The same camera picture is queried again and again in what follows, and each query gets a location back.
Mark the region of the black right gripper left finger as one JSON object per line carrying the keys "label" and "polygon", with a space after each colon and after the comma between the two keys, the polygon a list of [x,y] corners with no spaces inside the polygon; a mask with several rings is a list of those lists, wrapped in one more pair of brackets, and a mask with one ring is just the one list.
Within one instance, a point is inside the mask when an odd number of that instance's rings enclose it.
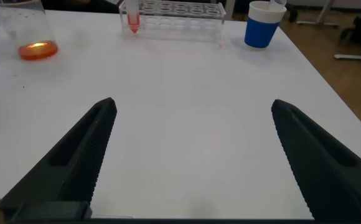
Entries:
{"label": "black right gripper left finger", "polygon": [[10,211],[39,202],[90,203],[116,114],[112,98],[95,103],[3,197],[1,208]]}

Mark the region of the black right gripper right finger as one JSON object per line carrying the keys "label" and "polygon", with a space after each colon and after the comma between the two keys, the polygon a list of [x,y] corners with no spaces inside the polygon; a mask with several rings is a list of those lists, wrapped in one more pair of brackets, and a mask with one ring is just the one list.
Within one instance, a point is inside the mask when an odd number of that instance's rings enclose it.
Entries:
{"label": "black right gripper right finger", "polygon": [[317,222],[361,222],[361,158],[294,105],[275,100],[277,135]]}

